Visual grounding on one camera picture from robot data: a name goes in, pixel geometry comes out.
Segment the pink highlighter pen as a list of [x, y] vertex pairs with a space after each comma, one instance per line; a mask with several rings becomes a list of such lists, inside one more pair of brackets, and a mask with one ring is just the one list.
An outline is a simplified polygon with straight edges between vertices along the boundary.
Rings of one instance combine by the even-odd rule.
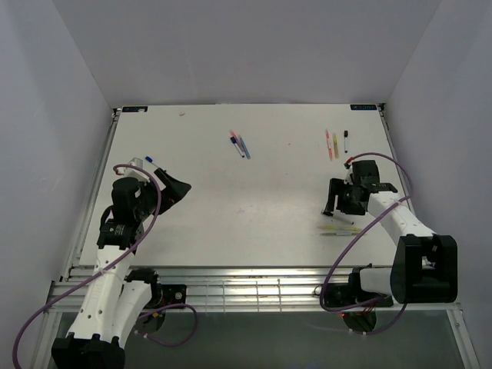
[[331, 136], [328, 130], [325, 130], [325, 138], [326, 138], [326, 143], [327, 143], [327, 152], [330, 161], [333, 161], [334, 159], [334, 153], [332, 149], [332, 144], [331, 144]]

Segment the yellow highlighter pen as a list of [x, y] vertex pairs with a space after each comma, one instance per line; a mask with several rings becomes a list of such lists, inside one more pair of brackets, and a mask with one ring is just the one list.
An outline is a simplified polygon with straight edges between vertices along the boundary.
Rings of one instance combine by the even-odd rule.
[[334, 156], [336, 159], [339, 159], [339, 149], [338, 149], [338, 142], [337, 142], [337, 135], [336, 133], [333, 133], [332, 135], [332, 141], [333, 141], [333, 150], [334, 150]]

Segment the white marker black cap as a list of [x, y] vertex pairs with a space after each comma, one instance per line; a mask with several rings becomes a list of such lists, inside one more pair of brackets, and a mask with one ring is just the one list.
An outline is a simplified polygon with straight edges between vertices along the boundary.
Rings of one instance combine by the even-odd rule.
[[345, 223], [345, 224], [350, 224], [350, 225], [353, 225], [354, 224], [354, 221], [352, 221], [351, 219], [346, 218], [346, 217], [343, 217], [343, 216], [340, 216], [340, 215], [337, 215], [337, 214], [333, 214], [331, 217], [334, 220], [339, 221], [339, 222], [342, 222], [342, 223]]

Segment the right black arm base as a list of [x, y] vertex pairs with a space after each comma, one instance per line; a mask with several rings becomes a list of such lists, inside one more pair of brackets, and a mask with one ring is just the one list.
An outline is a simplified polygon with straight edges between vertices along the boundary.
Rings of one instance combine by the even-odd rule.
[[353, 292], [348, 284], [329, 284], [324, 293], [324, 305], [328, 308], [341, 308], [348, 305], [376, 299], [374, 303], [365, 305], [365, 308], [389, 308], [394, 306], [391, 296], [384, 297], [374, 292]]

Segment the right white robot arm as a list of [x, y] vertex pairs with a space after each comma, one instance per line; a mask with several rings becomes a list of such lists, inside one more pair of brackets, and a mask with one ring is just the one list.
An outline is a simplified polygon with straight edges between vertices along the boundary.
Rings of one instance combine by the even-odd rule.
[[349, 245], [346, 255], [362, 237], [380, 225], [396, 246], [393, 264], [378, 268], [368, 264], [355, 268], [346, 284], [321, 285], [320, 306], [326, 311], [375, 305], [391, 298], [399, 304], [452, 303], [458, 295], [457, 242], [437, 234], [405, 206], [407, 197], [380, 180], [374, 160], [349, 158], [344, 179], [332, 178], [325, 213], [339, 210], [346, 215], [373, 216]]

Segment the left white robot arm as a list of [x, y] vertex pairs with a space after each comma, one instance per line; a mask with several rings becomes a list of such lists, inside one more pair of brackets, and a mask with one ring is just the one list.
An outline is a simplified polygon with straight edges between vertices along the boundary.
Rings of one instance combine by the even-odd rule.
[[101, 216], [88, 290], [67, 334], [52, 345], [58, 368], [123, 368], [125, 344], [140, 313], [163, 305], [155, 271], [132, 270], [131, 264], [150, 231], [144, 222], [156, 221], [191, 185], [162, 168], [153, 173], [134, 165], [121, 169], [123, 174], [112, 184], [112, 203]]

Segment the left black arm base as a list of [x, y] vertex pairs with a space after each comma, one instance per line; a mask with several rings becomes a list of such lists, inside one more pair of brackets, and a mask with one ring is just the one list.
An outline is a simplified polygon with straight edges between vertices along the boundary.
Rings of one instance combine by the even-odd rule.
[[151, 287], [151, 300], [146, 309], [157, 309], [171, 304], [186, 302], [188, 286], [186, 284], [156, 284]]

